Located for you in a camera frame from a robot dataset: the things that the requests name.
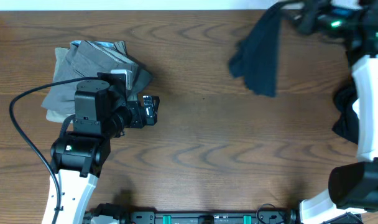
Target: light gray cloth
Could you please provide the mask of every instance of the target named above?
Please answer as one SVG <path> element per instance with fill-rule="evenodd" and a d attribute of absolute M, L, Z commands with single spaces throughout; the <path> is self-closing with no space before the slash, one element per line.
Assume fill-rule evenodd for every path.
<path fill-rule="evenodd" d="M 73 41 L 70 49 L 55 49 L 57 62 L 53 82 L 82 77 L 97 77 L 98 72 L 110 73 L 114 69 L 130 70 L 133 74 L 128 98 L 142 91 L 152 80 L 152 75 L 129 59 L 123 41 L 116 43 Z M 62 122 L 69 114 L 75 113 L 74 95 L 77 82 L 51 87 L 42 107 L 48 109 L 47 119 Z"/>

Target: wood grain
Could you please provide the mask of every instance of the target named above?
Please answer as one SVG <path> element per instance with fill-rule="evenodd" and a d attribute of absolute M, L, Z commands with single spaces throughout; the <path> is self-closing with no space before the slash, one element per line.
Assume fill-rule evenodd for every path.
<path fill-rule="evenodd" d="M 159 95 L 159 122 L 129 129 L 88 208 L 123 202 L 157 210 L 285 207 L 327 187 L 330 171 L 355 162 L 357 146 L 331 127 L 332 94 L 349 78 L 344 51 L 281 35 L 278 97 L 254 96 L 228 73 L 237 41 L 262 11 L 0 12 L 0 223 L 40 223 L 48 174 L 13 128 L 10 100 L 52 81 L 54 48 L 71 40 L 125 40 Z M 47 90 L 16 105 L 17 119 L 49 159 L 60 124 L 45 120 Z M 366 223 L 378 223 L 378 213 Z"/>

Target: white wall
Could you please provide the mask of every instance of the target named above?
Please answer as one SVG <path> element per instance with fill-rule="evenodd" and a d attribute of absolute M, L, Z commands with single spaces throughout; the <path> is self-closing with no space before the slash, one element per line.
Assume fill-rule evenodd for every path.
<path fill-rule="evenodd" d="M 267 9 L 283 0 L 0 0 L 0 11 Z M 354 5 L 357 0 L 334 0 Z"/>

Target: cloth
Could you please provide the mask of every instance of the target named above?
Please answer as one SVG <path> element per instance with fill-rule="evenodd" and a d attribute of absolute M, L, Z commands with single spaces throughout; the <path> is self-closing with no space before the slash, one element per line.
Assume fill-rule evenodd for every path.
<path fill-rule="evenodd" d="M 334 124 L 333 131 L 355 144 L 359 141 L 359 117 L 354 107 L 359 106 L 355 84 L 340 89 L 334 96 L 334 104 L 341 112 L 339 120 Z"/>
<path fill-rule="evenodd" d="M 233 77 L 244 76 L 248 89 L 257 95 L 276 96 L 280 9 L 286 4 L 278 2 L 270 7 L 229 61 Z"/>
<path fill-rule="evenodd" d="M 56 48 L 55 72 L 53 82 L 81 77 L 97 77 L 98 72 L 111 73 L 112 70 L 132 72 L 133 84 L 126 90 L 129 99 L 135 100 L 152 80 L 152 75 L 127 56 L 123 41 L 116 43 L 76 40 L 70 49 Z M 48 109 L 49 121 L 62 123 L 66 117 L 75 113 L 74 95 L 77 82 L 51 87 L 42 107 Z"/>

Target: stack of cloths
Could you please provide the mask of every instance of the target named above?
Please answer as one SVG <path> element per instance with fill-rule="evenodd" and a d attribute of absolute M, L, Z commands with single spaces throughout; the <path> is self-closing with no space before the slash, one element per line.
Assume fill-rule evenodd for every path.
<path fill-rule="evenodd" d="M 124 41 L 116 43 L 76 40 L 70 43 L 70 49 L 56 48 L 55 73 L 53 82 L 74 78 L 97 77 L 98 72 L 112 73 L 113 70 L 132 74 L 132 88 L 126 90 L 130 100 L 136 96 L 152 80 L 152 75 L 144 70 L 144 66 L 127 56 Z M 42 102 L 48 109 L 47 120 L 62 123 L 66 117 L 75 113 L 76 86 L 78 82 L 53 86 Z"/>

